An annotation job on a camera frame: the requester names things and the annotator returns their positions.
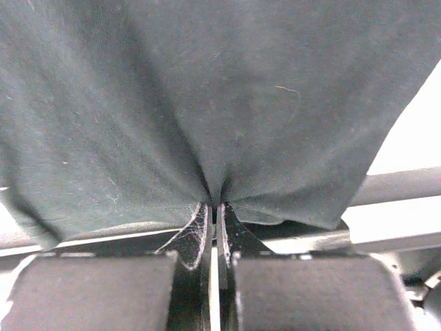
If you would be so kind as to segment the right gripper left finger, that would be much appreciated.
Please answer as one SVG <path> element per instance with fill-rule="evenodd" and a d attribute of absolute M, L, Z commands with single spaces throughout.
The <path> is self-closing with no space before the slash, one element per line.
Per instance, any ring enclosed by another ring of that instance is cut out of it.
<path fill-rule="evenodd" d="M 210 330 L 212 209 L 199 203 L 190 220 L 155 254 L 176 258 L 167 330 Z"/>

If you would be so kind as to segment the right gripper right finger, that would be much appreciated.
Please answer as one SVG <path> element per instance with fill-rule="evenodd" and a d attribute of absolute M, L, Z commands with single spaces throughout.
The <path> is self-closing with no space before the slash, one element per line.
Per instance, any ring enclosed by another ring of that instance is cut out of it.
<path fill-rule="evenodd" d="M 239 220 L 230 203 L 218 206 L 216 212 L 216 242 L 218 250 L 218 284 L 221 330 L 237 330 L 236 282 L 234 259 L 259 257 L 272 251 Z"/>

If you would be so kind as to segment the black t shirt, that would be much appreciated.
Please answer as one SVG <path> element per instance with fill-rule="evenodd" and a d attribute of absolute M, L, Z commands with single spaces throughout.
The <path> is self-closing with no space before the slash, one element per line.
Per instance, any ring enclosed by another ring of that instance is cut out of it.
<path fill-rule="evenodd" d="M 439 60 L 439 1 L 2 1 L 1 201 L 43 248 L 333 229 Z"/>

